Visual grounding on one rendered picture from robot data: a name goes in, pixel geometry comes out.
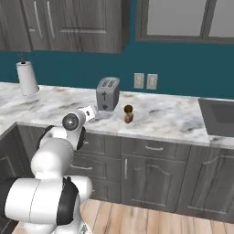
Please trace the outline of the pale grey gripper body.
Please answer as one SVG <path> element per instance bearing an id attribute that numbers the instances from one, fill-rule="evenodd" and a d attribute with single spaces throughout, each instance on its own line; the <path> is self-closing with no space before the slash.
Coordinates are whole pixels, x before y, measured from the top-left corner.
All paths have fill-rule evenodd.
<path id="1" fill-rule="evenodd" d="M 95 115 L 96 120 L 110 119 L 113 116 L 113 112 L 98 111 Z"/>

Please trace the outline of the grey base cabinet door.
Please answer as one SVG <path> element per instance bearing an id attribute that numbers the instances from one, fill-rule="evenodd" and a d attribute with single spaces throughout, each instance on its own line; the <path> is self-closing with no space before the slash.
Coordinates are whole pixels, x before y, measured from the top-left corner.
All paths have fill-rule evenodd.
<path id="1" fill-rule="evenodd" d="M 124 180 L 124 160 L 128 176 Z M 122 203 L 175 212 L 186 163 L 124 155 L 122 157 Z"/>

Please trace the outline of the grey corner base cabinet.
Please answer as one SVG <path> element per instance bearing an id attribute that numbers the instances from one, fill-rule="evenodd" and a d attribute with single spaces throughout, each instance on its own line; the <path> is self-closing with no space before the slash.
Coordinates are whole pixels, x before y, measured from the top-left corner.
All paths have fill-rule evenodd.
<path id="1" fill-rule="evenodd" d="M 0 180 L 33 176 L 30 162 L 42 133 L 42 129 L 17 123 L 4 131 L 0 136 Z"/>

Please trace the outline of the grey sink cabinet door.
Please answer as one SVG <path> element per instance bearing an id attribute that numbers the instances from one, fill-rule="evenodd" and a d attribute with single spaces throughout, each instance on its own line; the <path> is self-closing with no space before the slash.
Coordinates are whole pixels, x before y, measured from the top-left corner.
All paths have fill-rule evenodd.
<path id="1" fill-rule="evenodd" d="M 234 150 L 191 147 L 176 212 L 234 224 Z"/>

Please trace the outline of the grey metal toaster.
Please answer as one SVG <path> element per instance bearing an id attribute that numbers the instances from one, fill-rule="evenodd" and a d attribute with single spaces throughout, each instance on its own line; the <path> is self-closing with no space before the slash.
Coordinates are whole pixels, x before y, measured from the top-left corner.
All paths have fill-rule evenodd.
<path id="1" fill-rule="evenodd" d="M 101 79 L 96 89 L 96 100 L 100 111 L 113 112 L 119 101 L 120 80 L 114 77 Z"/>

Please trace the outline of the grey drawer front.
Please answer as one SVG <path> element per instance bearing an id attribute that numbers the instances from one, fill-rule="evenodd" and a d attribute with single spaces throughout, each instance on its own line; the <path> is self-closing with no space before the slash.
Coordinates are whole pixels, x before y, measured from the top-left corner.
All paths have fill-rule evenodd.
<path id="1" fill-rule="evenodd" d="M 163 151 L 151 151 L 145 148 L 164 147 Z M 185 162 L 190 151 L 189 144 L 176 144 L 144 139 L 122 138 L 122 153 L 145 157 L 161 158 Z"/>
<path id="2" fill-rule="evenodd" d="M 93 180 L 91 198 L 121 204 L 122 187 L 118 183 Z"/>
<path id="3" fill-rule="evenodd" d="M 115 156 L 121 152 L 121 138 L 106 134 L 87 133 L 81 150 Z"/>
<path id="4" fill-rule="evenodd" d="M 122 162 L 120 159 L 96 156 L 90 154 L 75 154 L 71 165 L 93 167 L 93 170 L 77 170 L 69 166 L 68 175 L 88 176 L 93 179 L 105 179 L 110 182 L 120 183 L 122 180 Z"/>

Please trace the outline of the white paper towel roll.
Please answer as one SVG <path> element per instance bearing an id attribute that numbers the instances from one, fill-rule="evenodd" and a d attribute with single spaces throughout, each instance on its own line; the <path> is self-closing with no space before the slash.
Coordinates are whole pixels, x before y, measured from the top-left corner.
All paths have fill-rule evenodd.
<path id="1" fill-rule="evenodd" d="M 17 62 L 16 71 L 23 96 L 32 95 L 39 91 L 36 75 L 30 61 Z"/>

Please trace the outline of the dark grey sink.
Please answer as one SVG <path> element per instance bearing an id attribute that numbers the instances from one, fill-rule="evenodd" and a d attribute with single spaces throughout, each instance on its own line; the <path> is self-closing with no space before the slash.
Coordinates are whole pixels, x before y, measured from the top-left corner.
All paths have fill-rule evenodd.
<path id="1" fill-rule="evenodd" d="M 234 137 L 234 101 L 199 99 L 208 135 Z"/>

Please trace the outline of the grey framed window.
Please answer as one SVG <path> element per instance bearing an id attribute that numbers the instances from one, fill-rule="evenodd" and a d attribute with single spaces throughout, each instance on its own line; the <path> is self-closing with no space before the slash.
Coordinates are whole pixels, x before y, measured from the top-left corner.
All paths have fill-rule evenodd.
<path id="1" fill-rule="evenodd" d="M 234 0 L 137 0 L 135 38 L 234 45 Z"/>

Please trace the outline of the white wall socket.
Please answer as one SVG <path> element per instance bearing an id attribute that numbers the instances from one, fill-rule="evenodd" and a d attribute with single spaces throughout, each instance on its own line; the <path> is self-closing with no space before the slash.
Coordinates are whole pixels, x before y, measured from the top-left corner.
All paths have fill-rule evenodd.
<path id="1" fill-rule="evenodd" d="M 157 87 L 157 74 L 148 74 L 147 75 L 147 83 L 146 83 L 146 88 L 148 90 L 155 90 Z"/>
<path id="2" fill-rule="evenodd" d="M 136 89 L 142 89 L 144 87 L 144 74 L 143 73 L 135 73 L 134 74 L 133 86 Z"/>

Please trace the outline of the wide grey wall cabinet door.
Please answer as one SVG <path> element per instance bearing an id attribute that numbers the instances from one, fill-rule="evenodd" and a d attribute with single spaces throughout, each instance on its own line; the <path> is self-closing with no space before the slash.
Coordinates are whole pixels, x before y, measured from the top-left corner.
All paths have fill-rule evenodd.
<path id="1" fill-rule="evenodd" d="M 52 50 L 120 53 L 121 0 L 49 0 L 56 39 L 51 36 L 47 0 L 45 11 Z"/>

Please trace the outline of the narrow grey wall cabinet door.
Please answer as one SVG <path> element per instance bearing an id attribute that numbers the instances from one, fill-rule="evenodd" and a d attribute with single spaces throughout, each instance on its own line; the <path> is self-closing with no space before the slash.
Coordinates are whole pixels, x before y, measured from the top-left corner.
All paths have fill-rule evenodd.
<path id="1" fill-rule="evenodd" d="M 44 1 L 36 0 L 39 11 L 39 19 L 43 34 L 43 40 L 40 38 L 37 30 L 37 22 L 34 11 L 34 0 L 22 0 L 23 9 L 26 16 L 27 30 L 30 35 L 30 40 L 33 50 L 50 50 L 50 41 L 48 37 L 47 22 L 44 10 Z"/>

